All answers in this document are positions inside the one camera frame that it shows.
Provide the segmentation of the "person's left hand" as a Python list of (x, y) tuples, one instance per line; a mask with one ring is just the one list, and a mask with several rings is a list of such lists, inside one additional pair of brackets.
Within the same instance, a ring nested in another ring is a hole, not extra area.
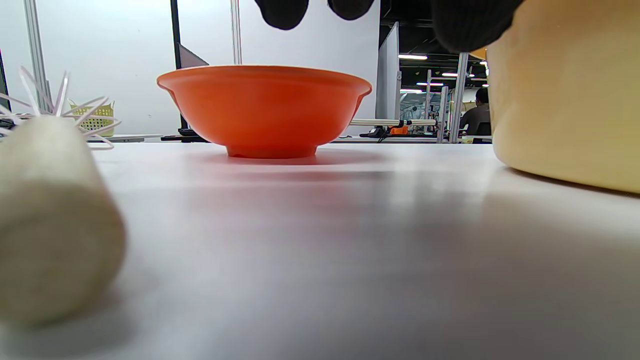
[[(308, 0), (256, 0), (262, 19), (273, 28), (288, 31), (306, 15)], [(500, 39), (512, 26), (522, 0), (416, 0), (419, 15), (427, 12), (435, 37), (455, 53), (484, 48)]]

